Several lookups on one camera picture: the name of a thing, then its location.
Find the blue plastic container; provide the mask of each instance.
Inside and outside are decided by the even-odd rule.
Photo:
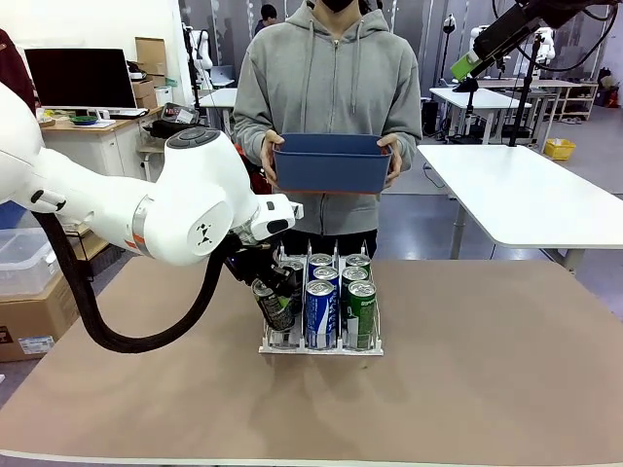
[[[0,230],[14,229],[26,210],[12,201],[0,204]]]
[[[379,136],[286,133],[275,146],[277,184],[284,191],[380,193],[391,161]]]

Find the yellow basket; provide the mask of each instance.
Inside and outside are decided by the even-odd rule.
[[[549,156],[554,161],[568,161],[575,147],[575,143],[568,139],[548,139],[545,144],[545,156]]]

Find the monitor screen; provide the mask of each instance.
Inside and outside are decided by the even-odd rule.
[[[25,53],[42,107],[136,108],[122,50],[29,49]]]

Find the man in gray hoodie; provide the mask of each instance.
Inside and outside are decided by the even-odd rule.
[[[262,165],[274,192],[273,144],[287,132],[376,134],[394,159],[387,184],[408,170],[421,140],[418,63],[365,0],[303,2],[285,23],[261,31],[242,65],[234,116],[247,157]],[[380,196],[287,193],[305,218],[284,238],[290,254],[376,250]]]

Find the blue can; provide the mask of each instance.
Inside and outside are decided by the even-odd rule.
[[[335,346],[338,290],[326,280],[312,280],[306,287],[306,342],[309,348]]]
[[[340,273],[331,266],[316,268],[313,271],[313,280],[326,280],[335,287],[335,290],[340,292]]]
[[[313,272],[318,268],[333,266],[333,258],[324,253],[316,253],[308,259],[308,280],[315,280]]]

